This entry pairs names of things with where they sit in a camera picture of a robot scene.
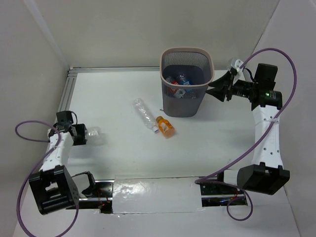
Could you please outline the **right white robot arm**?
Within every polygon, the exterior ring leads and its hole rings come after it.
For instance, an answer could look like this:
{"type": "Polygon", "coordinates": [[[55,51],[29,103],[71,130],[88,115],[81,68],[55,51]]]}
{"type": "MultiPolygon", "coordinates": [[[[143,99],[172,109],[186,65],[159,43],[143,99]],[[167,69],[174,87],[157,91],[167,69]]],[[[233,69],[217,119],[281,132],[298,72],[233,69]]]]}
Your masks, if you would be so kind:
{"type": "Polygon", "coordinates": [[[207,94],[224,102],[233,96],[246,98],[251,104],[255,121],[254,156],[249,166],[237,174],[237,186],[241,189],[274,195],[289,181],[290,172],[283,168],[279,148],[279,113],[283,107],[282,93],[275,91],[278,68],[259,64],[255,76],[241,80],[242,61],[234,60],[228,71],[209,83],[207,94]]]}

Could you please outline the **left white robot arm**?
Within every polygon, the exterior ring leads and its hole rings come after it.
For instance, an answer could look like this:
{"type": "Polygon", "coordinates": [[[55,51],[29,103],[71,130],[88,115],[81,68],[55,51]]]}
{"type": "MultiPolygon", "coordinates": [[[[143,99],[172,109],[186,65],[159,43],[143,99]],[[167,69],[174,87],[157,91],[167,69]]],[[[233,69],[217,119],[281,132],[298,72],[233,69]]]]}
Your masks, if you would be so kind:
{"type": "Polygon", "coordinates": [[[48,133],[49,149],[39,171],[31,174],[29,185],[42,215],[79,204],[79,191],[66,165],[73,146],[85,145],[88,140],[100,138],[100,128],[86,128],[74,121],[72,111],[56,113],[57,122],[48,133]]]}

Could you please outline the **red label bottle red cap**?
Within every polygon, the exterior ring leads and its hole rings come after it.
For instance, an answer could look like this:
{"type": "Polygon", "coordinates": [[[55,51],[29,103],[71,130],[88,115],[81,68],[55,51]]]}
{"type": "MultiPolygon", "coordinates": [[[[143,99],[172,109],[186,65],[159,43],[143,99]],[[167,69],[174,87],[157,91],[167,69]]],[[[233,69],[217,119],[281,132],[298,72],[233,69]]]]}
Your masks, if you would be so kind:
{"type": "Polygon", "coordinates": [[[177,80],[172,77],[172,76],[168,76],[166,79],[165,79],[168,83],[170,84],[173,84],[173,85],[179,85],[179,83],[177,82],[177,80]]]}

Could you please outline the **blue label bottle white cap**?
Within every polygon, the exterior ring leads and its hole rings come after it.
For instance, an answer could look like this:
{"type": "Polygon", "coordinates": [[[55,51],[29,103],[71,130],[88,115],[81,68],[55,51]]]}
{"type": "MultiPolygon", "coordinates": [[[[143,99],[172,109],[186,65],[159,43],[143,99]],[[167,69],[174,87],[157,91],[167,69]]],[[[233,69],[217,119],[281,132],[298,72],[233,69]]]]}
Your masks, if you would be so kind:
{"type": "Polygon", "coordinates": [[[190,99],[193,97],[194,91],[192,89],[175,89],[173,96],[179,99],[190,99]]]}

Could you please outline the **orange juice bottle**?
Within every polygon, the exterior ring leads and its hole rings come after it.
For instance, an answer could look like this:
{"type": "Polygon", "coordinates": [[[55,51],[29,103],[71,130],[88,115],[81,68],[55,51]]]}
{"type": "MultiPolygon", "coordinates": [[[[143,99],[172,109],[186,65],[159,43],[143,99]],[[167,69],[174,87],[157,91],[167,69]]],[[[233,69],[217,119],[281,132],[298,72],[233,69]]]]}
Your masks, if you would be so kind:
{"type": "Polygon", "coordinates": [[[159,116],[156,118],[158,128],[162,132],[163,136],[165,138],[170,138],[175,133],[175,128],[171,125],[171,123],[164,119],[162,116],[159,116]]]}

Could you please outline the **clear unlabelled plastic bottle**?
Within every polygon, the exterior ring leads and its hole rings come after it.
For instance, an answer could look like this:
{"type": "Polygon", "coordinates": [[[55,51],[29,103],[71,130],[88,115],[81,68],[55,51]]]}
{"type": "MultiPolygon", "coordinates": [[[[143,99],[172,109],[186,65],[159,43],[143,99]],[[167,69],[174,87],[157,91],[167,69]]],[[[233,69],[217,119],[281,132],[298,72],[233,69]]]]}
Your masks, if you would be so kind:
{"type": "Polygon", "coordinates": [[[146,103],[142,99],[138,98],[133,101],[133,107],[142,119],[144,125],[153,133],[158,133],[159,128],[156,118],[153,116],[146,103]]]}

